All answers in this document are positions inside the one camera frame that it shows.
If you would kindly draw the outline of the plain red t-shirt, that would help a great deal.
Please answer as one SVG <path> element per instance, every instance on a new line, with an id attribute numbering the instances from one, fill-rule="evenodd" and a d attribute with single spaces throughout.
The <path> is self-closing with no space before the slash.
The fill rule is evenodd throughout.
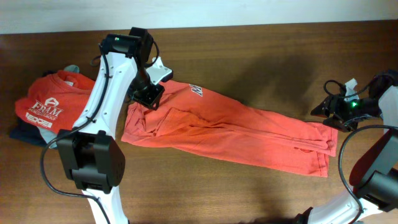
<path id="1" fill-rule="evenodd" d="M 157 110 L 129 105 L 123 142 L 173 147 L 203 157 L 327 177 L 338 132 L 250 108 L 200 86 L 168 81 Z"/>

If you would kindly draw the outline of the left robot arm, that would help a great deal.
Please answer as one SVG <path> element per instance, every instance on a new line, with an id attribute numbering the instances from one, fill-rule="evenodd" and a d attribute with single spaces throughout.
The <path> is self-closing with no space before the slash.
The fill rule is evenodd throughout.
<path id="1" fill-rule="evenodd" d="M 108 34 L 99 45 L 98 77 L 82 114 L 54 140 L 67 179 L 88 199 L 96 223 L 129 223 L 119 193 L 126 159 L 115 141 L 116 125 L 126 97 L 150 110 L 159 107 L 160 82 L 173 71 L 160 57 L 148 61 L 156 45 L 142 28 Z"/>

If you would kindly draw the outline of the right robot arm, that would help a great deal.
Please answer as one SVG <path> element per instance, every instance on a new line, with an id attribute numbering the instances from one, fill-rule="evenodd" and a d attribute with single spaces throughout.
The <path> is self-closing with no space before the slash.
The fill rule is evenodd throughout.
<path id="1" fill-rule="evenodd" d="M 397 71 L 386 70 L 363 88 L 360 98 L 350 83 L 339 85 L 338 94 L 328 96 L 311 114 L 323 124 L 348 133 L 338 154 L 338 172 L 345 191 L 319 207 L 299 213 L 295 224 L 360 223 L 361 219 L 397 208 Z M 344 177 L 342 161 L 348 141 L 361 131 L 381 129 L 384 134 Z"/>

